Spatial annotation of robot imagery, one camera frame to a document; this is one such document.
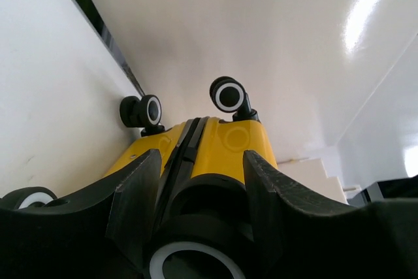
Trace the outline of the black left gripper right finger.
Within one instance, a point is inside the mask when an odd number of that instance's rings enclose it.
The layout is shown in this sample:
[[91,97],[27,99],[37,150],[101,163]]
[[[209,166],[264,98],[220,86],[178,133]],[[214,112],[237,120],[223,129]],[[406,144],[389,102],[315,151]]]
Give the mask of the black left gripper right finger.
[[256,278],[416,278],[417,201],[354,207],[243,155]]

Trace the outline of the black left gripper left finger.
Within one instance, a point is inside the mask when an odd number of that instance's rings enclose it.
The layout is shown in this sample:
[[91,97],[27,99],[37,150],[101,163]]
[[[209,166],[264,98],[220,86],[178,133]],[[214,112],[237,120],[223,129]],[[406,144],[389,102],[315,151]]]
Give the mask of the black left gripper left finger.
[[2,278],[142,278],[161,171],[151,149],[42,207],[1,204]]

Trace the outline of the yellow cartoon suitcase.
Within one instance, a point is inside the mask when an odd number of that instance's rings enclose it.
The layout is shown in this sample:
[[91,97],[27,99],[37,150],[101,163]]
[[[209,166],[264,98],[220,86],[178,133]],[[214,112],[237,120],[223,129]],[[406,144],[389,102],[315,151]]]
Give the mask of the yellow cartoon suitcase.
[[[146,243],[142,278],[254,278],[258,260],[246,193],[243,155],[274,156],[249,96],[235,79],[210,86],[216,108],[231,121],[193,118],[166,129],[155,95],[121,100],[120,118],[141,136],[102,178],[148,150],[161,154],[161,171]],[[14,190],[1,198],[15,209],[42,207],[58,199],[44,187]]]

